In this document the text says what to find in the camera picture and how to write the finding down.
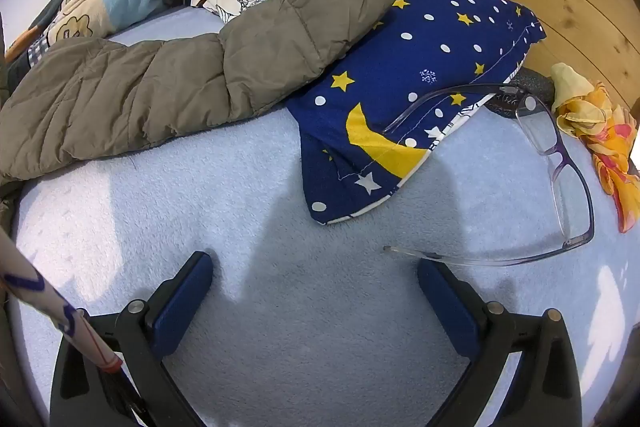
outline blue pillowcase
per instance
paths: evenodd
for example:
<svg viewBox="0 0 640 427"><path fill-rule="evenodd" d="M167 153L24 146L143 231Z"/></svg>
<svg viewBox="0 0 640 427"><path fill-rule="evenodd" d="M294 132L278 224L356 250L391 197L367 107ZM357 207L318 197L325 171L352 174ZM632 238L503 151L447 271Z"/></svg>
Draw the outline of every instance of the blue pillowcase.
<svg viewBox="0 0 640 427"><path fill-rule="evenodd" d="M287 100L312 217L335 223L391 197L486 99L438 97L383 129L428 92L508 82L545 36L531 10L508 0L396 0L346 57Z"/></svg>

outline purple eyeglass frame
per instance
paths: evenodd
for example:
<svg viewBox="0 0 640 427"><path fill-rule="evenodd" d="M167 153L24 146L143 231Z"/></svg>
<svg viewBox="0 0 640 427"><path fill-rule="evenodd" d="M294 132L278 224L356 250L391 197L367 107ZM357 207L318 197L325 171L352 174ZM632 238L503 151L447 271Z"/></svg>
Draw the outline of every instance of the purple eyeglass frame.
<svg viewBox="0 0 640 427"><path fill-rule="evenodd" d="M416 109L418 109L423 103L427 102L428 100L432 100L433 98L436 98L442 95L461 94L463 92L468 94L484 94L484 95L509 94L511 96L516 96L516 99L518 100L518 109L516 110L516 118L518 119L520 128L522 129L524 134L527 136L527 139L529 139L529 141L532 144L534 144L532 137L530 137L529 134L527 134L526 127L524 127L520 123L520 119L518 118L518 110L520 110L520 108L522 107L522 103L525 101L525 99L528 96L532 96L533 98L535 98L536 107L543 107L546 113L548 114L548 117L551 119L551 122L553 123L554 130L556 132L556 144L550 149L545 150L544 152L540 152L540 150L538 150L538 148L535 146L534 146L534 149L541 156L551 156L552 154L555 154L555 153L559 153L562 156L561 162L558 164L553 174L551 175L552 184L556 182L560 172L565 167L572 168L576 172L576 174L578 174L578 178L580 178L580 181L582 182L582 187L584 188L585 194L587 195L587 204L589 206L589 229L587 230L587 232L581 235L577 235L576 237L572 237L570 239L565 240L564 243L562 244L562 247L556 250L552 250L546 253L540 253L533 256L518 257L518 258L512 258L512 259L491 259L491 260L467 259L463 257L440 255L432 252L423 252L420 250L390 247L390 246L384 247L383 250L395 251L399 253L407 253L409 255L414 255L422 259L430 259L431 261L437 261L439 263L458 264L462 266L515 266L519 264L528 264L528 263L533 263L535 261L541 261L542 259L549 259L550 257L554 257L566 251L573 250L574 248L581 247L583 245L586 245L588 242L590 242L590 240L593 239L593 236L595 234L595 223L594 223L594 216L593 216L593 201L591 201L591 193L589 191L587 181L584 179L584 176L580 172L580 169L578 169L578 166L575 164L571 156L569 156L569 152L567 151L564 145L564 142L562 141L562 135L560 133L560 130L556 125L556 119L551 114L551 111L549 111L546 105L542 103L538 97L536 97L533 93L529 92L528 90L523 89L522 87L519 87L519 86L510 86L509 84L467 84L464 86L452 86L452 87L446 87L444 89L439 89L423 95L414 103L412 103L412 105L410 105L405 111L402 112L402 114L400 114L400 116L398 116L392 123L390 123L385 128L382 134L388 134L395 131L402 124L402 122L404 122L404 120L406 120L409 117L409 115L411 115L411 113L413 113ZM556 204L556 214L558 214L558 217L559 217L559 209L557 206L557 202L554 201L554 204Z"/></svg>

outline orange cloth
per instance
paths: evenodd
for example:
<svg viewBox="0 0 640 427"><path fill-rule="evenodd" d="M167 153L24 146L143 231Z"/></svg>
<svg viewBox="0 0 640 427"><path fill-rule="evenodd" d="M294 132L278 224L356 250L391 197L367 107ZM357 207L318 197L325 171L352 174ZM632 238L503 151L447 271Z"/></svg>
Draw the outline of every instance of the orange cloth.
<svg viewBox="0 0 640 427"><path fill-rule="evenodd" d="M553 109L558 127L590 149L600 184L616 202L618 228L627 232L640 218L640 178L628 174L628 158L638 133L636 120L625 108L612 108L602 83L594 88L571 67L556 64L551 77L556 85Z"/></svg>

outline light blue fleece blanket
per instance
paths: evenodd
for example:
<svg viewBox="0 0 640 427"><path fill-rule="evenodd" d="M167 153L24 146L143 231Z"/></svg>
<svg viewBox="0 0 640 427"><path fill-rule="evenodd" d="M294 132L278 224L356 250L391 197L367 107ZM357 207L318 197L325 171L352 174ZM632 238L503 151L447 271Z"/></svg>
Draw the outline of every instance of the light blue fleece blanket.
<svg viewBox="0 0 640 427"><path fill-rule="evenodd" d="M116 39L219 28L207 11L185 8ZM593 241L540 263L454 271L510 311L563 313L586 425L638 321L640 227L618 233L588 153L565 142L591 187ZM91 314L148 297L194 250L212 253L214 286L166 360L208 425L417 427L466 360L418 288L416 260L382 246L467 255L544 248L557 227L548 183L544 160L516 123L482 108L395 197L323 227L306 210L296 122L280 108L45 176L25 191L16 237L43 275ZM22 361L45 411L60 334L31 309L16 311ZM512 361L504 376L513 369ZM491 422L507 384L479 425Z"/></svg>

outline eyeglasses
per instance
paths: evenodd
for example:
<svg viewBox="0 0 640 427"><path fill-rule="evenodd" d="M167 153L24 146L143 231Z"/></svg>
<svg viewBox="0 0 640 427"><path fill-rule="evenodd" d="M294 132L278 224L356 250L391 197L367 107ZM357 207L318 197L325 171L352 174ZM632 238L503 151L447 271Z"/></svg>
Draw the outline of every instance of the eyeglasses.
<svg viewBox="0 0 640 427"><path fill-rule="evenodd" d="M514 266L548 259L549 257L554 257L590 242L594 235L594 219L593 202L591 201L591 194L587 182L580 172L580 169L578 169L577 165L569 156L551 111L548 110L538 97L529 91L508 84L470 84L468 86L453 86L447 87L446 89L439 89L425 94L412 103L407 110L386 127L383 134L389 134L398 129L402 122L425 102L437 97L461 93L480 95L502 94L510 97L517 107L516 119L536 151L541 156L552 156L559 153L561 158L557 164L555 164L557 162L556 156L554 156L553 159L550 158L554 166L550 177L554 206L564 238L562 247L527 257L514 256L502 259L467 259L464 257L440 255L433 252L403 247L384 247L384 250L406 253L422 259L439 261L440 263L462 266Z"/></svg>

